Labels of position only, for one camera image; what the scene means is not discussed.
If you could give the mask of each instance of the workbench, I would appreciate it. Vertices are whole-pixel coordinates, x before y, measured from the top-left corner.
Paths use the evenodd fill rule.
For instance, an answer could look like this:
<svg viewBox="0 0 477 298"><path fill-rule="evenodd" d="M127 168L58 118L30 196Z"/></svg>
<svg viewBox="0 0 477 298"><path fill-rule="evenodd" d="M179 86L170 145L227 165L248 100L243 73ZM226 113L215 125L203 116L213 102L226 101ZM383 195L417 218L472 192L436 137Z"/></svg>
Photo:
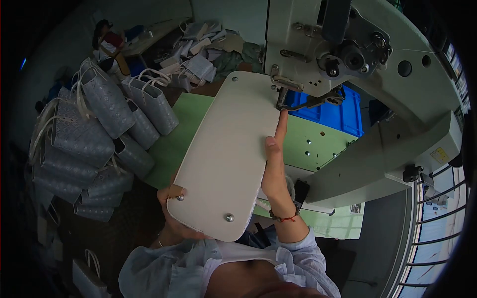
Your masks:
<svg viewBox="0 0 477 298"><path fill-rule="evenodd" d="M158 42L161 38L172 32L175 28L179 27L181 23L187 21L188 19L190 19L190 17L173 19L153 24L152 26L148 27L148 31L152 31L153 37L142 37L137 42L122 50L121 53L124 57L139 57L141 62L144 64L144 67L148 68L144 58L142 57L142 54L153 44Z"/></svg>
<svg viewBox="0 0 477 298"><path fill-rule="evenodd" d="M155 162L145 182L157 189L165 188L171 176L179 168L190 143L214 98L211 96L182 93L173 106L179 125L167 136L161 136L149 149ZM304 178L323 167L333 153L339 154L348 142L357 138L319 123L290 115L288 132L283 144L285 172L296 178ZM258 200L268 203L259 194ZM350 206L336 208L332 216L313 210L303 204L300 215L313 227L315 236L336 239L359 239L363 223L364 203L359 214L351 214ZM255 206L254 213L269 216L262 207Z"/></svg>

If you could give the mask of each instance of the white leather panel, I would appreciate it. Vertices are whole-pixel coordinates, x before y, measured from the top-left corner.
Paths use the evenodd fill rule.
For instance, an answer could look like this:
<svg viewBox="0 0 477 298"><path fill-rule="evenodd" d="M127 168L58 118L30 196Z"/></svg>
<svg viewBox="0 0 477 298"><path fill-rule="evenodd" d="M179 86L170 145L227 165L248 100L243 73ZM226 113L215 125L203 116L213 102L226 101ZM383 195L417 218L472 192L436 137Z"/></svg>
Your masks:
<svg viewBox="0 0 477 298"><path fill-rule="evenodd" d="M174 181L186 189L185 198L167 201L179 222L227 242L243 234L265 170L265 138L275 134L280 116L278 93L270 87L270 77L259 73L226 78Z"/></svg>

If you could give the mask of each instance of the green table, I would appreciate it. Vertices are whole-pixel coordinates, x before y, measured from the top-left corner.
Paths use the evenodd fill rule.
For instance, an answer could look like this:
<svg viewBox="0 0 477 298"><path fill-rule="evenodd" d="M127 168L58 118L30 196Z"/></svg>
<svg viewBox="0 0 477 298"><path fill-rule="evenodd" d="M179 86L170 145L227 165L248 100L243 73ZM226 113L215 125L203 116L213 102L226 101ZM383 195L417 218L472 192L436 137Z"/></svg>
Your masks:
<svg viewBox="0 0 477 298"><path fill-rule="evenodd" d="M179 168L213 100L210 96L181 94L173 107L180 124L169 135L161 136L149 149L155 166L146 178L146 183L157 189L169 185L171 176ZM356 139L355 136L328 126L290 116L287 136L283 143L283 161L285 164L316 172L317 167L323 167L333 159L333 153L338 154L346 148L348 142ZM333 216L302 209L301 217L313 227L315 236L358 239L363 211L364 204L361 213L357 215L350 214L349 206L336 208ZM258 206L255 207L254 213L268 216L267 211Z"/></svg>

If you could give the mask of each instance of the bolt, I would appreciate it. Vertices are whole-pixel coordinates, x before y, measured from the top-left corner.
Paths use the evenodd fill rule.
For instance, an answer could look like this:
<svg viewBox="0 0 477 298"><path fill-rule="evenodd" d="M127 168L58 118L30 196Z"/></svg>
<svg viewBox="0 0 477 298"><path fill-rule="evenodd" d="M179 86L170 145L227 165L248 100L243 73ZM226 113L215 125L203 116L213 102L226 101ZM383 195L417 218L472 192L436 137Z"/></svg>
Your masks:
<svg viewBox="0 0 477 298"><path fill-rule="evenodd" d="M369 71L369 65L367 63L361 68L362 73L367 73Z"/></svg>
<svg viewBox="0 0 477 298"><path fill-rule="evenodd" d="M384 46L386 45L386 40L384 40L384 38L378 38L376 39L376 46L380 49L384 48Z"/></svg>
<svg viewBox="0 0 477 298"><path fill-rule="evenodd" d="M226 215L225 215L225 220L228 221L228 222L230 222L230 223L233 222L234 219L235 219L235 217L234 217L233 214L230 214L230 213L229 213L229 214L226 214Z"/></svg>

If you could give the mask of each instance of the green fabric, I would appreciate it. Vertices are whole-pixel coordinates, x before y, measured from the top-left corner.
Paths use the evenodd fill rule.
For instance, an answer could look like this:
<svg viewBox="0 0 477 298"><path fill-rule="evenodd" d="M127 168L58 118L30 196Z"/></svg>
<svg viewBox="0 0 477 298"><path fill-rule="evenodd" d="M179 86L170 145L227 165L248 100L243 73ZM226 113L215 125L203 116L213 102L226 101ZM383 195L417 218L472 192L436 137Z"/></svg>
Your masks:
<svg viewBox="0 0 477 298"><path fill-rule="evenodd" d="M154 167L145 182L157 189L169 186L171 176L180 167L213 97L182 93L172 108L179 125L168 135L160 136L149 149Z"/></svg>
<svg viewBox="0 0 477 298"><path fill-rule="evenodd" d="M223 53L214 60L214 66L217 67L217 73L214 81L220 81L226 78L231 72L238 70L239 64L242 62L252 64L252 72L263 73L262 64L259 57L263 53L263 47L251 42L243 44L242 54L231 51Z"/></svg>

